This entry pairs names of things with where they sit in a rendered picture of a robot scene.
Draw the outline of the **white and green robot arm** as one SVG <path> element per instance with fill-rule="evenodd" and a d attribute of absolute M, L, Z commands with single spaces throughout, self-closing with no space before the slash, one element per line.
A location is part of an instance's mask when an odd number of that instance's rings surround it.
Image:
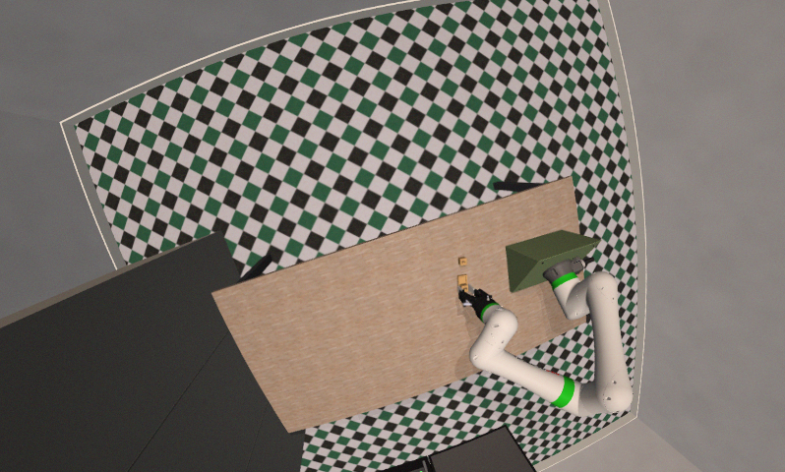
<path fill-rule="evenodd" d="M 469 359 L 480 370 L 495 374 L 532 391 L 553 405 L 577 416 L 619 413 L 633 401 L 618 309 L 618 285 L 608 272 L 596 271 L 583 281 L 579 274 L 591 257 L 564 260 L 543 272 L 568 320 L 590 313 L 594 340 L 594 380 L 580 383 L 528 363 L 505 347 L 517 331 L 515 314 L 492 298 L 476 305 L 485 325 L 471 346 Z M 588 309 L 589 308 L 589 309 Z"/>

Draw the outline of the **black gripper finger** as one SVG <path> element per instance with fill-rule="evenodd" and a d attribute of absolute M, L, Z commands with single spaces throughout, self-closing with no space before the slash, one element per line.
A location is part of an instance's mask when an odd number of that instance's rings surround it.
<path fill-rule="evenodd" d="M 469 291 L 470 291 L 472 294 L 474 294 L 474 295 L 475 295 L 475 297 L 480 297 L 480 296 L 487 296 L 487 297 L 489 297 L 489 298 L 492 298 L 492 295 L 489 295 L 489 294 L 487 294 L 487 293 L 486 293 L 485 291 L 483 291 L 482 289 L 478 289 L 478 290 L 477 290 L 477 289 L 475 289 L 474 287 L 472 287 L 470 284 L 468 284 L 468 290 L 469 290 Z"/>
<path fill-rule="evenodd" d="M 462 291 L 461 291 L 461 290 L 462 290 Z M 459 300 L 462 302 L 462 304 L 463 304 L 463 307 L 466 307 L 466 305 L 471 305 L 471 306 L 472 306 L 472 304 L 470 304 L 470 303 L 469 303 L 469 302 L 470 302 L 470 300 L 471 300 L 471 298 L 472 298 L 472 299 L 474 299 L 474 300 L 476 300 L 476 299 L 477 299 L 477 297 L 471 296 L 471 295 L 469 295 L 468 293 L 464 292 L 464 290 L 463 290 L 463 289 L 462 289 L 460 286 L 458 286 L 458 287 L 457 287 L 457 291 L 459 292 L 459 293 L 458 293 L 458 298 L 459 298 Z M 463 294 L 463 295 L 462 295 L 462 294 Z M 465 298 L 466 298 L 466 299 L 465 299 Z M 468 302 L 468 301 L 469 301 L 469 302 Z"/>

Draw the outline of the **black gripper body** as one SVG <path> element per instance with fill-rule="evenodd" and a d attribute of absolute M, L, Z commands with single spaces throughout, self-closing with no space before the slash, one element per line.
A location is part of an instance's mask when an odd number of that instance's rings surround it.
<path fill-rule="evenodd" d="M 488 297 L 486 297 L 486 296 L 480 296 L 480 297 L 477 297 L 477 299 L 476 299 L 476 300 L 474 300 L 474 299 L 471 299 L 469 303 L 470 303 L 470 304 L 472 304 L 472 306 L 471 306 L 471 305 L 469 305 L 469 306 L 470 306 L 470 307 L 472 307 L 472 308 L 474 309 L 474 311 L 475 311 L 476 305 L 477 305 L 477 304 L 478 304 L 478 302 L 479 302 L 481 299 L 483 299 L 483 298 L 488 298 Z"/>

